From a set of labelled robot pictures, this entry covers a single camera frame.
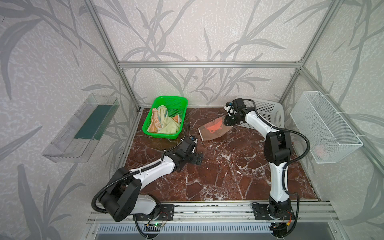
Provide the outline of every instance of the red marble surface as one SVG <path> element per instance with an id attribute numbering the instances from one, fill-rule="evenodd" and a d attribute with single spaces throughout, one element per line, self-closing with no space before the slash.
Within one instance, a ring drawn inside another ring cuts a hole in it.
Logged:
<path id="1" fill-rule="evenodd" d="M 130 149 L 127 169 L 137 168 L 160 158 L 178 139 L 152 138 L 143 133 L 142 125 L 149 109 L 144 109 Z M 198 137 L 197 152 L 203 152 L 200 166 L 186 164 L 181 171 L 165 175 L 147 185 L 141 194 L 152 194 L 160 201 L 199 200 L 267 200 L 271 189 L 271 172 L 263 154 L 264 138 L 254 129 L 234 126 L 222 137 L 201 141 L 198 127 L 226 112 L 223 108 L 188 108 L 185 122 L 191 135 Z M 316 195 L 300 163 L 288 168 L 288 189 L 302 199 Z"/>

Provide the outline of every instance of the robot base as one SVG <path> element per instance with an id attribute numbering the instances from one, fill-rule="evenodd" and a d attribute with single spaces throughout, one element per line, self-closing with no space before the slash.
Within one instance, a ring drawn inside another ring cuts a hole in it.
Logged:
<path id="1" fill-rule="evenodd" d="M 173 204 L 162 204 L 160 205 L 160 215 L 155 220 L 173 220 L 173 214 L 175 210 L 175 205 Z M 148 221 L 151 219 L 150 215 L 146 214 L 136 214 L 138 221 Z"/>
<path id="2" fill-rule="evenodd" d="M 255 220 L 284 220 L 289 221 L 289 219 L 294 220 L 295 219 L 295 214 L 293 213 L 291 205 L 286 209 L 286 211 L 276 214 L 275 216 L 271 216 L 269 211 L 268 211 L 268 206 L 269 204 L 260 204 L 258 202 L 253 202 L 252 203 L 252 209 L 253 209 L 253 214 L 255 215 Z"/>

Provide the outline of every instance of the white plastic basket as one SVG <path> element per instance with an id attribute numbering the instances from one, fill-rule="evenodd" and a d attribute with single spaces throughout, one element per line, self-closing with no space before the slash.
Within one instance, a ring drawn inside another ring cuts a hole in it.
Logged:
<path id="1" fill-rule="evenodd" d="M 292 119 L 311 143 L 317 163 L 334 163 L 362 146 L 360 138 L 321 92 L 303 92 Z"/>
<path id="2" fill-rule="evenodd" d="M 283 106 L 280 103 L 252 98 L 247 96 L 237 96 L 236 98 L 249 98 L 255 101 L 257 111 L 270 123 L 275 125 L 276 127 L 284 127 L 284 110 Z M 251 101 L 244 101 L 244 104 L 247 107 L 253 107 L 253 103 Z M 252 128 L 252 125 L 248 123 L 242 123 L 238 126 Z"/>

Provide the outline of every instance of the leaf-patterned wallpaper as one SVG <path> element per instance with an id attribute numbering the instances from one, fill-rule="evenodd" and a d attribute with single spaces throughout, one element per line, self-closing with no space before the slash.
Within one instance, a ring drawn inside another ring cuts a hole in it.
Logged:
<path id="1" fill-rule="evenodd" d="M 331 1 L 95 0 L 120 61 L 297 61 Z M 125 69 L 143 106 L 161 95 L 222 106 L 276 99 L 293 69 Z"/>
<path id="2" fill-rule="evenodd" d="M 382 153 L 383 40 L 384 1 L 344 1 L 305 66 Z M 288 128 L 296 128 L 289 113 L 303 91 L 313 89 L 299 77 L 283 103 Z M 304 147 L 296 139 L 299 153 Z M 309 154 L 303 166 L 350 239 L 382 239 L 384 178 L 360 149 L 334 164 L 317 164 Z"/>
<path id="3" fill-rule="evenodd" d="M 0 0 L 0 239 L 79 239 L 137 112 L 82 1 Z M 120 107 L 87 163 L 41 153 L 90 93 Z"/>
<path id="4" fill-rule="evenodd" d="M 307 68 L 384 155 L 384 2 L 343 4 Z"/>

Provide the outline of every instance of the green plastic basket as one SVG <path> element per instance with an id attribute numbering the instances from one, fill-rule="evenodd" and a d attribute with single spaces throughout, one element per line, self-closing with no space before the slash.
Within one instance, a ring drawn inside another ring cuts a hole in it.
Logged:
<path id="1" fill-rule="evenodd" d="M 149 125 L 151 124 L 152 109 L 158 108 L 161 105 L 164 105 L 167 107 L 169 117 L 172 118 L 172 117 L 176 116 L 177 114 L 180 116 L 181 126 L 180 126 L 180 129 L 177 133 L 175 133 L 175 134 L 161 134 L 161 133 L 151 133 L 151 132 L 147 131 Z M 188 106 L 188 100 L 186 98 L 183 98 L 183 97 L 160 96 L 160 97 L 156 98 L 155 101 L 153 102 L 152 107 L 148 113 L 148 116 L 145 119 L 145 122 L 143 124 L 143 132 L 146 135 L 150 135 L 152 137 L 176 139 L 182 131 L 184 119 L 185 119 L 185 113 L 187 111 L 187 106 Z"/>

